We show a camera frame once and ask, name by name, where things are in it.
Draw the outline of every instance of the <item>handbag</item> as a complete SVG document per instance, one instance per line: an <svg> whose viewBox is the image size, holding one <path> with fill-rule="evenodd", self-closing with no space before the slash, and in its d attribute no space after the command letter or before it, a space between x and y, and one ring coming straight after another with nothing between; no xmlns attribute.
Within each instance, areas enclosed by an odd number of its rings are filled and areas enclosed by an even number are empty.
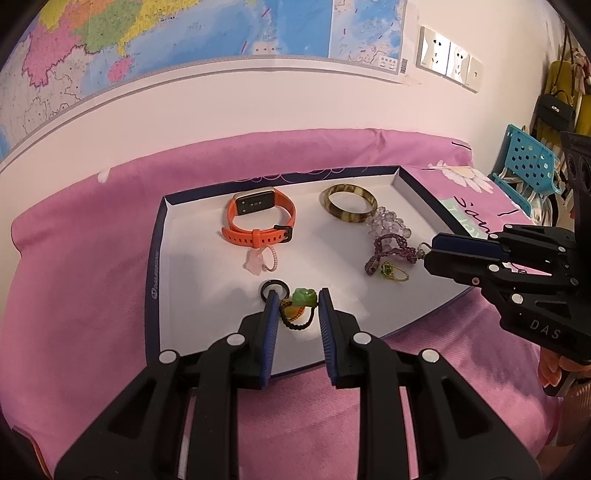
<svg viewBox="0 0 591 480"><path fill-rule="evenodd" d="M564 44L562 48L562 56L560 59L560 67L558 67L558 74L556 80L552 85L550 93L541 95L538 99L538 108L536 117L549 127L557 132L574 132L574 120L576 116L574 104L574 73L571 75L572 88L569 103L565 103L557 98L559 93L563 93L567 98L568 94L564 90L558 90L557 84L564 63L564 55L566 53L566 41L569 41L571 68L574 66L573 46L570 41L569 28L564 29Z"/></svg>

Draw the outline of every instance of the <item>white wall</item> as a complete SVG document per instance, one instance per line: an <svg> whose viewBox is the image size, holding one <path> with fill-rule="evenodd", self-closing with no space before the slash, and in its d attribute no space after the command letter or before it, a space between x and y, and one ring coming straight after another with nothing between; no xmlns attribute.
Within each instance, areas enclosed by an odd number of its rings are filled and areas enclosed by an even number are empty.
<svg viewBox="0 0 591 480"><path fill-rule="evenodd" d="M43 198L142 155L256 131L377 127L456 137L488 172L508 123L529 124L562 32L545 0L415 0L420 24L485 67L474 94L422 70L413 85L306 71L233 72L143 90L63 125L0 174L0 312L17 266L14 218Z"/></svg>

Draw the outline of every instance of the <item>black ring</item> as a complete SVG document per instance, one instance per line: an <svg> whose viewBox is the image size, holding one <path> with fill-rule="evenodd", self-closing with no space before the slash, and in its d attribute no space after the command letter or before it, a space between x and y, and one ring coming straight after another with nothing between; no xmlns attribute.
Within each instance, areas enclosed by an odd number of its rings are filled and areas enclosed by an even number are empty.
<svg viewBox="0 0 591 480"><path fill-rule="evenodd" d="M285 292L285 297L283 297L284 300L290 297L290 288L287 286L287 283L285 283L283 280L267 280L265 283L263 283L263 285L261 285L260 293L263 302L267 303L267 298L265 297L265 290L271 285L279 285L281 288L283 288L283 291Z"/></svg>
<svg viewBox="0 0 591 480"><path fill-rule="evenodd" d="M291 307L291 302L288 301L279 307L279 314L281 316L281 321L283 322L283 325L285 325L287 328L289 328L289 330L306 330L312 324L312 320L314 320L314 311L316 310L316 307L312 308L312 311L310 312L310 318L308 319L308 321L306 323L302 323L301 325L297 325L297 324L294 325L293 323L291 323L287 319L287 317L285 316L285 313L283 312L283 309L285 307Z"/></svg>

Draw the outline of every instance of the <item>orange smart band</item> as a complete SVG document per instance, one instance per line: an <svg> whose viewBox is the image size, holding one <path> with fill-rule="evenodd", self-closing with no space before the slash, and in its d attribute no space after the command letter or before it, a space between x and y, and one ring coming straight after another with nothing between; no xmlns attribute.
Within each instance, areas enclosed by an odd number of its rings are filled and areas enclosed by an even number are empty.
<svg viewBox="0 0 591 480"><path fill-rule="evenodd" d="M285 225L275 225L267 230L243 230L234 225L233 220L239 215L260 212L273 207L281 207L290 214ZM222 228L223 237L241 247L262 248L265 245L283 244L291 240L296 222L296 206L287 195L274 188L252 190L238 193L228 204L226 214L228 227Z"/></svg>

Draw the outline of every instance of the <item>white tray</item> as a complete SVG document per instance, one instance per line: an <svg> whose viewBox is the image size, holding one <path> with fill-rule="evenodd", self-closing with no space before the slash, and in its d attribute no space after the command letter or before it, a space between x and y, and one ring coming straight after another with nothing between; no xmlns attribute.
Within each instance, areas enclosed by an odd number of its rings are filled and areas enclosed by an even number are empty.
<svg viewBox="0 0 591 480"><path fill-rule="evenodd" d="M349 170L357 176L344 177ZM214 341L236 332L243 317L263 310L260 285L274 278L285 281L292 292L297 287L316 291L327 287L335 308L355 315L362 330L376 336L395 332L466 291L466 286L431 276L422 261L416 265L396 262L410 275L404 283L387 280L379 272L368 276L363 267L374 250L369 226L338 220L319 202L320 192L337 183L362 186L375 195L380 205L394 210L413 232L411 246L430 243L439 232L463 231L450 215L445 215L439 202L398 167L290 174L169 195L163 199L158 214L150 254L146 292L148 361L166 349L181 355L203 351ZM277 270L257 277L243 267L247 248L226 242L220 229L234 193L270 184L295 203L297 221L291 242L275 246ZM366 208L365 202L352 194L336 194L332 199L341 207L361 208L358 211ZM271 228L285 222L282 212L286 215L282 209L273 208L238 217L235 223L245 229ZM270 252L265 253L265 258L272 264ZM317 319L300 332L280 323L272 375L311 367L323 360Z"/></svg>

